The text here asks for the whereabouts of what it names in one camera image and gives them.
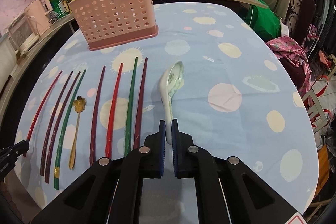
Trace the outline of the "green tin can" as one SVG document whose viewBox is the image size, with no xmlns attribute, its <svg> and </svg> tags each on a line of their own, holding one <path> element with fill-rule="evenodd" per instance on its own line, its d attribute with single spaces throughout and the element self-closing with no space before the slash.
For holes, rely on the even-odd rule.
<svg viewBox="0 0 336 224">
<path fill-rule="evenodd" d="M 63 0 L 49 0 L 52 9 L 57 14 L 57 18 L 60 19 L 68 14 L 68 8 L 64 4 Z"/>
</svg>

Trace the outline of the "green chopstick right group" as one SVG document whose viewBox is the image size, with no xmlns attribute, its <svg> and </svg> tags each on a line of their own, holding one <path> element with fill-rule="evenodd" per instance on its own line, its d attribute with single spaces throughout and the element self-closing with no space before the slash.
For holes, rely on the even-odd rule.
<svg viewBox="0 0 336 224">
<path fill-rule="evenodd" d="M 135 88 L 135 78 L 137 71 L 138 57 L 134 60 L 133 72 L 130 82 L 129 99 L 127 105 L 126 114 L 126 125 L 125 125 L 125 140 L 124 140 L 124 156 L 126 156 L 131 151 L 131 128 L 132 128 L 132 112 L 133 112 L 133 100 L 134 100 L 134 88 Z"/>
</svg>

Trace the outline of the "white blender appliance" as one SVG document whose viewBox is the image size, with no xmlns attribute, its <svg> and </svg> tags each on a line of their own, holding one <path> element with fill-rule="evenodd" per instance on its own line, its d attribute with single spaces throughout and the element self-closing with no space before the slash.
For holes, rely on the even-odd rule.
<svg viewBox="0 0 336 224">
<path fill-rule="evenodd" d="M 27 53 L 39 39 L 26 14 L 15 19 L 8 28 L 9 35 L 21 54 Z"/>
</svg>

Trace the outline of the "pink perforated utensil holder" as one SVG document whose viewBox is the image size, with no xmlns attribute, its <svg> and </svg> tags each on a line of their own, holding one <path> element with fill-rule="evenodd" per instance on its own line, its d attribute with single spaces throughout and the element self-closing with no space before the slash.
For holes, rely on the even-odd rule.
<svg viewBox="0 0 336 224">
<path fill-rule="evenodd" d="M 90 51 L 158 34 L 153 0 L 73 0 L 70 8 Z"/>
</svg>

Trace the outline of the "gold flower spoon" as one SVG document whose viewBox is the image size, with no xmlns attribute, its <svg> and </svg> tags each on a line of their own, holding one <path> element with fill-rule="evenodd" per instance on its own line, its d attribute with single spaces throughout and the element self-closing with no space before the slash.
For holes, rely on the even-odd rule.
<svg viewBox="0 0 336 224">
<path fill-rule="evenodd" d="M 80 116 L 81 113 L 85 110 L 86 106 L 86 99 L 82 96 L 77 96 L 76 100 L 73 102 L 74 110 L 77 113 L 77 120 L 75 126 L 75 135 L 72 142 L 70 158 L 68 162 L 68 167 L 70 170 L 73 170 L 75 167 L 75 160 L 76 160 L 76 143 L 77 143 L 77 136 L 79 131 L 79 124 L 80 124 Z"/>
</svg>

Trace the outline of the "pink floral cloth bundle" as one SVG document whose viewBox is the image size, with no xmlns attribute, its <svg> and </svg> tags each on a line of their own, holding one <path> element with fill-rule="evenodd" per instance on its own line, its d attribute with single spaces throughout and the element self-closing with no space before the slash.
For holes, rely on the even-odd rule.
<svg viewBox="0 0 336 224">
<path fill-rule="evenodd" d="M 303 49 L 289 36 L 272 39 L 266 45 L 279 59 L 303 97 L 311 88 L 310 66 Z"/>
</svg>

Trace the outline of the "pink electric kettle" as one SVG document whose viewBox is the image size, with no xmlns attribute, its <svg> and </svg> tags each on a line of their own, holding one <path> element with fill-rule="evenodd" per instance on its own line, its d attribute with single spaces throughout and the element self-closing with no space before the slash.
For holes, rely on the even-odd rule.
<svg viewBox="0 0 336 224">
<path fill-rule="evenodd" d="M 42 35 L 50 28 L 48 14 L 52 11 L 49 0 L 34 0 L 25 9 L 25 15 L 34 32 Z"/>
</svg>

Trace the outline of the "red chopstick group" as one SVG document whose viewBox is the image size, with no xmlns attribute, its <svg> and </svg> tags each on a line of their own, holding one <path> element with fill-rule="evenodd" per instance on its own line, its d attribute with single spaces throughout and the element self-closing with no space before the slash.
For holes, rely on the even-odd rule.
<svg viewBox="0 0 336 224">
<path fill-rule="evenodd" d="M 116 78 L 116 83 L 114 86 L 111 106 L 110 106 L 110 113 L 109 113 L 109 120 L 108 120 L 108 128 L 106 134 L 106 146 L 105 146 L 105 156 L 108 158 L 112 157 L 112 139 L 113 139 L 113 127 L 114 127 L 114 116 L 116 112 L 116 103 L 117 103 L 117 94 L 120 86 L 121 81 L 121 74 L 123 69 L 123 63 L 120 63 L 118 69 L 118 75 Z"/>
</svg>

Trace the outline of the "blue planet tablecloth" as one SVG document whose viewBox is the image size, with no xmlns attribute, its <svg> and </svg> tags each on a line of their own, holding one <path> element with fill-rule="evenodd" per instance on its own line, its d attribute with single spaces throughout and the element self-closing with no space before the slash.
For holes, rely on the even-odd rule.
<svg viewBox="0 0 336 224">
<path fill-rule="evenodd" d="M 311 203 L 318 181 L 318 157 L 309 117 L 288 73 L 268 46 L 230 9 L 208 3 L 155 5 L 156 37 L 90 51 L 76 31 L 39 77 L 18 125 L 17 139 L 34 128 L 30 150 L 15 173 L 40 207 L 57 194 L 39 173 L 47 126 L 60 120 L 64 136 L 60 188 L 89 167 L 91 120 L 102 67 L 96 157 L 105 154 L 114 86 L 123 63 L 114 118 L 112 158 L 124 155 L 125 125 L 134 60 L 138 92 L 148 58 L 141 137 L 156 132 L 164 118 L 158 83 L 175 62 L 184 65 L 182 86 L 173 96 L 173 116 L 194 143 L 221 158 L 237 156 L 298 211 Z M 77 113 L 86 99 L 76 143 L 75 167 L 68 162 Z"/>
</svg>

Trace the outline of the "white ceramic soup spoon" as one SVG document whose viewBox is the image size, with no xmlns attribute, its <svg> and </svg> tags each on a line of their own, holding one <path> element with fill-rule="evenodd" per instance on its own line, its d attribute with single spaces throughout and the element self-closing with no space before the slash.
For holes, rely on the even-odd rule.
<svg viewBox="0 0 336 224">
<path fill-rule="evenodd" d="M 166 141 L 172 144 L 171 124 L 173 121 L 172 99 L 176 91 L 182 86 L 184 75 L 183 62 L 177 61 L 167 68 L 161 76 L 158 84 L 158 90 L 161 95 L 161 101 L 165 113 Z"/>
</svg>

